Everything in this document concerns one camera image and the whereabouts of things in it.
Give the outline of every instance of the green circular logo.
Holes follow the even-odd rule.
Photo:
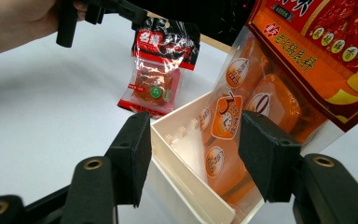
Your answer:
[[[162,90],[159,87],[153,87],[150,89],[150,94],[153,98],[159,98],[161,96]]]

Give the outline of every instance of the plastic wrapper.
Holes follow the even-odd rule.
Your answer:
[[[358,1],[261,0],[247,26],[308,102],[344,132],[358,123]]]
[[[208,185],[245,217],[245,195],[255,187],[238,155],[241,111],[267,116],[305,146],[327,121],[303,97],[285,71],[246,27],[229,53],[208,106],[200,112],[200,130]]]
[[[158,119],[175,109],[183,76],[191,76],[200,50],[196,24],[149,18],[135,33],[130,84],[118,106]]]

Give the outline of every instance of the open box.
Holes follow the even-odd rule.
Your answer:
[[[184,105],[151,125],[153,163],[168,179],[177,194],[180,204],[188,206],[180,209],[170,199],[167,204],[173,214],[180,213],[179,223],[186,223],[190,217],[199,223],[232,223],[235,210],[217,195],[206,183],[200,137],[199,114],[207,105],[207,93],[195,101]],[[331,122],[327,122],[316,137],[302,150],[302,154],[320,152],[337,140],[343,132]],[[247,208],[243,220],[249,222],[264,204],[257,188],[246,195]]]

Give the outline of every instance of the white table surface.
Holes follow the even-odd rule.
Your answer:
[[[70,49],[56,35],[0,54],[0,195],[25,204],[67,186],[78,162],[101,156],[132,112],[117,107],[131,78],[134,32],[118,15],[80,22]],[[201,43],[184,105],[211,91],[227,54]],[[358,180],[358,126],[323,151]],[[120,206],[121,223],[175,223],[146,181],[141,206]],[[252,223],[294,223],[291,204],[265,204]]]

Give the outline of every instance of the human hand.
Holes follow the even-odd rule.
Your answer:
[[[62,0],[0,0],[0,52],[55,33]],[[85,19],[87,5],[74,0],[77,16]]]

